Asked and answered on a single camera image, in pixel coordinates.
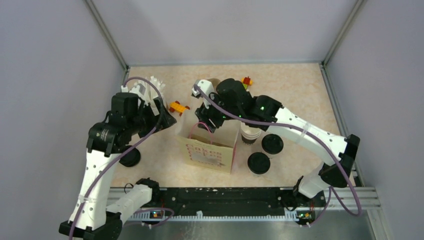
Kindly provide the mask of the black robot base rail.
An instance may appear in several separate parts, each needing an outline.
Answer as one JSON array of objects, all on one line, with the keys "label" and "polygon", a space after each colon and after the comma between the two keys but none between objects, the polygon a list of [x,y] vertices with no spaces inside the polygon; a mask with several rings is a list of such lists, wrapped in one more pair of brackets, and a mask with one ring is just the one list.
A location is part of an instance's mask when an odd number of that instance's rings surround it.
[{"label": "black robot base rail", "polygon": [[324,207],[326,197],[323,192],[313,199],[295,200],[290,187],[168,187],[160,188],[152,200],[142,207],[175,207],[187,204],[241,203],[265,204],[271,207],[295,205],[309,208]]}]

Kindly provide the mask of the stack of paper cups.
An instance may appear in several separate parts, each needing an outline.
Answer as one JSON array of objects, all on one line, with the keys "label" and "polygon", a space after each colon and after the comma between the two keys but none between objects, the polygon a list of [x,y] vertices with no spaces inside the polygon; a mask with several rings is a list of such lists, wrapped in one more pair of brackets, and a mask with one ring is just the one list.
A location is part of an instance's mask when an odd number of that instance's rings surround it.
[{"label": "stack of paper cups", "polygon": [[253,128],[245,123],[240,125],[241,140],[246,145],[252,145],[260,137],[262,130],[260,128]]}]

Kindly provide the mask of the black cup lid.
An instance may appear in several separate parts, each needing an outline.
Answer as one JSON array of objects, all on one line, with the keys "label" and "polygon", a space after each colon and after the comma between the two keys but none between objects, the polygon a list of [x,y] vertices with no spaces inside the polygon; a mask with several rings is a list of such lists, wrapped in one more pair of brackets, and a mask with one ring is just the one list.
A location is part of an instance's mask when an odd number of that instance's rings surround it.
[{"label": "black cup lid", "polygon": [[283,139],[276,134],[267,134],[261,140],[262,149],[270,155],[277,155],[284,149]]},{"label": "black cup lid", "polygon": [[254,152],[247,159],[249,170],[256,175],[263,175],[271,167],[270,158],[262,152]]}]

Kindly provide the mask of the brown cardboard cup carrier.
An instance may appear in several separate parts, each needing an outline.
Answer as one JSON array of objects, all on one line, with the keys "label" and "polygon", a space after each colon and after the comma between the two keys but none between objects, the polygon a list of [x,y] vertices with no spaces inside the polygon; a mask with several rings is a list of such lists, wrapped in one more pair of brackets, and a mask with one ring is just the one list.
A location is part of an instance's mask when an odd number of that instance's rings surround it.
[{"label": "brown cardboard cup carrier", "polygon": [[213,86],[213,88],[215,89],[219,84],[220,84],[220,82],[221,82],[221,80],[220,79],[218,79],[218,78],[209,78],[208,79],[208,81],[210,81],[211,82],[211,84],[212,84],[212,86]]}]

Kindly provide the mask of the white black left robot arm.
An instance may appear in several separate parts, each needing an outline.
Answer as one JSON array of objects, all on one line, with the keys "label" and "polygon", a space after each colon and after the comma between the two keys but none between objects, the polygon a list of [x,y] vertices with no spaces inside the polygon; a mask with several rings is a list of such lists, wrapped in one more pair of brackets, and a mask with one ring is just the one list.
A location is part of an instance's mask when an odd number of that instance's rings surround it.
[{"label": "white black left robot arm", "polygon": [[159,184],[149,178],[137,182],[132,190],[113,204],[108,196],[115,169],[126,156],[141,158],[134,135],[141,142],[152,134],[176,123],[161,96],[148,102],[130,92],[116,93],[103,121],[88,132],[86,165],[75,209],[59,225],[59,233],[84,240],[116,240],[125,222],[143,205],[154,207],[160,202]]}]

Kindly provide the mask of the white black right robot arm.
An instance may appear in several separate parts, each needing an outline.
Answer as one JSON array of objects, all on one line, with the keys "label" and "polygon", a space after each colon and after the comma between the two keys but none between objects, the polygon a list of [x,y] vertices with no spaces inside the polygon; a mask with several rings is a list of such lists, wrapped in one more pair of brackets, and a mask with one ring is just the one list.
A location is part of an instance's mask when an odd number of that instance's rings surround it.
[{"label": "white black right robot arm", "polygon": [[293,141],[320,158],[321,165],[301,176],[293,188],[297,205],[307,206],[327,188],[352,186],[349,177],[361,141],[357,135],[341,136],[323,130],[267,95],[252,96],[233,78],[221,81],[217,87],[209,80],[197,80],[191,95],[203,99],[195,115],[211,132],[224,121],[238,120],[250,128]]}]

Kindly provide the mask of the kraft pink paper bag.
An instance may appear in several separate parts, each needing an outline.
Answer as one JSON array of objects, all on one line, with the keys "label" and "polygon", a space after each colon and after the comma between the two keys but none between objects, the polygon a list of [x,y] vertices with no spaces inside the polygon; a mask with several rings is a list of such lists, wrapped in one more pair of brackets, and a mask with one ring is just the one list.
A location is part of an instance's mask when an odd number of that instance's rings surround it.
[{"label": "kraft pink paper bag", "polygon": [[184,163],[230,174],[236,153],[240,124],[228,121],[211,133],[189,115],[176,129],[176,139]]}]

